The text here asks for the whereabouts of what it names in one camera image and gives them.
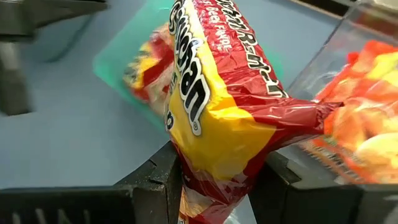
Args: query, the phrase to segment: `blue-gray table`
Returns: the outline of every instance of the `blue-gray table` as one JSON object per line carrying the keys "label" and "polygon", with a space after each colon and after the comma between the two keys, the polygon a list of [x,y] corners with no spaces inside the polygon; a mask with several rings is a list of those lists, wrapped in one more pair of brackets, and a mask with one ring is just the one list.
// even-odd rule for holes
{"label": "blue-gray table", "polygon": [[[0,117],[0,189],[112,185],[138,168],[166,141],[138,110],[97,78],[93,57],[146,0],[110,0],[63,59],[46,63],[85,17],[46,27],[22,46],[35,112]],[[289,86],[332,32],[337,20],[288,0],[236,0],[259,43],[284,63]],[[236,211],[255,223],[247,199]]]}

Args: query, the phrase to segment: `snack bag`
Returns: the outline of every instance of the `snack bag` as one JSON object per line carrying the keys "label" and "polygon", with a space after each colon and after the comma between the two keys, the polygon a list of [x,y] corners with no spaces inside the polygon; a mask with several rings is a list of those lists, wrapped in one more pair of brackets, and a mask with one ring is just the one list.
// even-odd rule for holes
{"label": "snack bag", "polygon": [[268,152],[323,133],[340,103],[289,97],[230,0],[177,0],[165,123],[183,169],[180,223],[220,224]]}
{"label": "snack bag", "polygon": [[347,183],[398,184],[398,48],[370,41],[316,97],[343,101],[303,143]]}
{"label": "snack bag", "polygon": [[161,116],[164,115],[173,59],[169,25],[165,24],[141,46],[139,55],[127,66],[123,78],[132,94]]}

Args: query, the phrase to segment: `green plastic tray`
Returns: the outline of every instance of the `green plastic tray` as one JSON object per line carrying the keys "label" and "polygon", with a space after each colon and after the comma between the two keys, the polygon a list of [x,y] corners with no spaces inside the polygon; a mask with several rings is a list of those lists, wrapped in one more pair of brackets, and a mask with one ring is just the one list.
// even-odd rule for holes
{"label": "green plastic tray", "polygon": [[[149,39],[152,31],[169,20],[173,0],[147,0],[146,4],[129,21],[122,31],[94,58],[95,74],[114,88],[124,99],[138,108],[162,133],[163,119],[147,105],[134,98],[123,82],[127,64],[134,60],[140,46]],[[262,46],[279,80],[283,83],[282,64],[279,58]]]}

